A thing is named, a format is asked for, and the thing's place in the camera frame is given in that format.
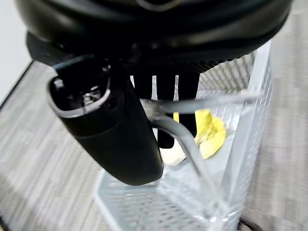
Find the perforated plastic panel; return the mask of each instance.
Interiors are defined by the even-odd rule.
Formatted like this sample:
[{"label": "perforated plastic panel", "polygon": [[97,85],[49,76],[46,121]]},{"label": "perforated plastic panel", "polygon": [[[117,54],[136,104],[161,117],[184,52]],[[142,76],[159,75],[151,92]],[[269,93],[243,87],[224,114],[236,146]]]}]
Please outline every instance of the perforated plastic panel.
[{"label": "perforated plastic panel", "polygon": [[270,101],[269,44],[255,54],[219,64],[201,74],[198,98],[259,90],[253,104],[228,104],[210,108],[227,129],[223,147],[205,160],[212,179],[231,206],[220,228],[217,208],[192,164],[165,166],[162,178],[143,186],[128,186],[102,172],[95,200],[110,229],[115,231],[235,231],[254,169],[265,115]]}]

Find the black plastic housing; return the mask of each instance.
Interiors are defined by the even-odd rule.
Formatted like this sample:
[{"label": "black plastic housing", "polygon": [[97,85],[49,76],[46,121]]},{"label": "black plastic housing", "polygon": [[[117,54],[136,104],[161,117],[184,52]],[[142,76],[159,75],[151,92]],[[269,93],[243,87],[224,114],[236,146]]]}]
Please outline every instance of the black plastic housing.
[{"label": "black plastic housing", "polygon": [[57,102],[63,104],[67,99],[55,90],[54,79],[48,87],[54,112],[82,147],[111,175],[130,185],[159,179],[163,161],[151,124],[131,82],[124,77],[114,77],[110,90],[111,95],[105,102],[90,110],[80,105],[82,111],[79,113],[78,109],[63,111],[57,106]]}]

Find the basket mesh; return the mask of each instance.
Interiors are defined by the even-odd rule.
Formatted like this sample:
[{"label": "basket mesh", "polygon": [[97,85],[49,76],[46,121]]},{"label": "basket mesh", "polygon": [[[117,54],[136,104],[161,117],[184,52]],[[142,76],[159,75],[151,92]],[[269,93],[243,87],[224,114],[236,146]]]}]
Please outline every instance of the basket mesh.
[{"label": "basket mesh", "polygon": [[[255,61],[251,53],[233,61],[221,63],[200,75],[197,98],[217,94],[229,94],[246,89]],[[256,126],[249,136],[246,161],[238,181],[238,188],[232,205],[235,216],[225,222],[224,231],[235,231],[243,208],[245,195],[250,183],[258,148],[261,140],[265,114],[270,101],[271,79],[268,66],[263,82],[263,97],[256,104],[253,123]],[[153,98],[157,98],[155,77],[153,80]],[[223,147],[207,161],[215,183],[221,184],[231,151],[233,137],[239,123],[242,104],[233,104],[210,108],[212,114],[220,117],[227,129],[227,139]],[[98,189],[101,202],[106,208],[104,213],[112,217],[123,231],[208,231],[211,226],[214,207],[206,196],[193,167],[184,161],[177,167],[165,167],[162,178],[142,186],[128,186],[104,173]]]}]

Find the yellow sponge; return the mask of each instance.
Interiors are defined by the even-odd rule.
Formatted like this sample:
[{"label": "yellow sponge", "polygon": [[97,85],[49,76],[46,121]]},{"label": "yellow sponge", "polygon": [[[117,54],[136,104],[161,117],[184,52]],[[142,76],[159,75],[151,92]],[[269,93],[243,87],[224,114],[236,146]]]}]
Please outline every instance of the yellow sponge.
[{"label": "yellow sponge", "polygon": [[[212,116],[210,110],[199,110],[195,112],[197,135],[195,142],[201,155],[207,159],[214,155],[222,147],[226,140],[227,131],[220,118]],[[179,122],[179,114],[174,113],[174,120]]]}]

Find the white wire basket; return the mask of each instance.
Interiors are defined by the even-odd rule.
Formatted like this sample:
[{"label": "white wire basket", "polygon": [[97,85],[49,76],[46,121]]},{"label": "white wire basket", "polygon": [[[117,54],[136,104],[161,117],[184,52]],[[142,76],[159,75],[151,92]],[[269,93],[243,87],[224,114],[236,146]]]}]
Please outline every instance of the white wire basket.
[{"label": "white wire basket", "polygon": [[[185,160],[164,166],[161,179],[129,186],[102,170],[94,198],[113,231],[235,231],[260,146],[272,92],[270,42],[257,51],[225,62],[200,75],[197,98],[259,92],[253,102],[211,106],[227,129],[222,148],[203,161],[209,176],[200,176]],[[224,209],[213,200],[210,178]]]}]

